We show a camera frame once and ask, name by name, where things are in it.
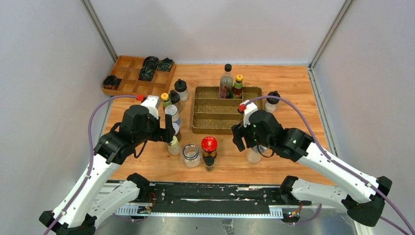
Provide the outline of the red cap sauce bottle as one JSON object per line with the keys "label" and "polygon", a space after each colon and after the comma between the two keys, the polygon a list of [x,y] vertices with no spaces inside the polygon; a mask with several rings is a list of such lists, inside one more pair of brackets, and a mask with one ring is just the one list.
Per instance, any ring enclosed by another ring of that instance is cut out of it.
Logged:
{"label": "red cap sauce bottle", "polygon": [[217,147],[218,147],[218,142],[216,138],[212,136],[207,136],[203,138],[201,141],[201,147],[202,147],[204,158],[208,156],[212,156],[213,158],[216,158]]}

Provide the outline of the yellow cap chili sauce bottle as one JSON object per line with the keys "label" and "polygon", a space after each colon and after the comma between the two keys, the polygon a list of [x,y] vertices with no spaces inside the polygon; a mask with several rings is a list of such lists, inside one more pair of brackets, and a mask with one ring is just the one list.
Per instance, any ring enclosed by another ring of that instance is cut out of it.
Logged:
{"label": "yellow cap chili sauce bottle", "polygon": [[243,93],[243,75],[238,74],[235,78],[235,83],[232,87],[232,98],[241,99]]}

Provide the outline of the tall black cap oil bottle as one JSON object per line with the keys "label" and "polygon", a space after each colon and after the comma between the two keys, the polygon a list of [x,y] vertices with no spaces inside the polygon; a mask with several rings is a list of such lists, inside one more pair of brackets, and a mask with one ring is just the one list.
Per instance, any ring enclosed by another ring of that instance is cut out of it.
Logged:
{"label": "tall black cap oil bottle", "polygon": [[231,74],[232,65],[225,64],[224,73],[220,79],[219,98],[232,98],[233,76]]}

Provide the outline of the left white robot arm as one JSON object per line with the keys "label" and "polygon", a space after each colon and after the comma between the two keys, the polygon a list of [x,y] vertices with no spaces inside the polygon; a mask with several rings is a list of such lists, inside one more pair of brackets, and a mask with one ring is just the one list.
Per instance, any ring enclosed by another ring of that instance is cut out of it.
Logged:
{"label": "left white robot arm", "polygon": [[125,160],[139,157],[136,147],[148,141],[169,143],[175,130],[172,116],[165,115],[160,127],[158,105],[148,100],[128,108],[120,122],[101,136],[90,150],[90,161],[66,198],[52,211],[44,211],[39,221],[58,235],[93,235],[101,223],[129,201],[145,202],[150,196],[148,180],[131,174],[118,189],[104,198],[95,198],[107,180]]}

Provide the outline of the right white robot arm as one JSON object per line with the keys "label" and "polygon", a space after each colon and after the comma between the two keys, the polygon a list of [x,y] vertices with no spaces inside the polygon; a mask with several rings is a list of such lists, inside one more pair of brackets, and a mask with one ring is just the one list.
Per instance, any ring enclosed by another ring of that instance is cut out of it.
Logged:
{"label": "right white robot arm", "polygon": [[392,181],[364,174],[336,156],[319,148],[312,137],[298,128],[283,128],[275,119],[254,119],[232,128],[233,143],[239,151],[266,147],[276,155],[318,171],[335,186],[316,184],[295,176],[286,176],[279,188],[285,204],[310,201],[345,210],[354,221],[374,227],[385,206]]}

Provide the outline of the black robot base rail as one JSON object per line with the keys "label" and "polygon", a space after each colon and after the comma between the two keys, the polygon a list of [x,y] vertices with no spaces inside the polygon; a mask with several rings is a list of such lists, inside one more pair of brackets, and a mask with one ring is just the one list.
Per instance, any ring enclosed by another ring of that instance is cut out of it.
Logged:
{"label": "black robot base rail", "polygon": [[135,199],[115,211],[118,216],[265,218],[287,220],[310,201],[284,199],[278,185],[151,182],[146,198]]}

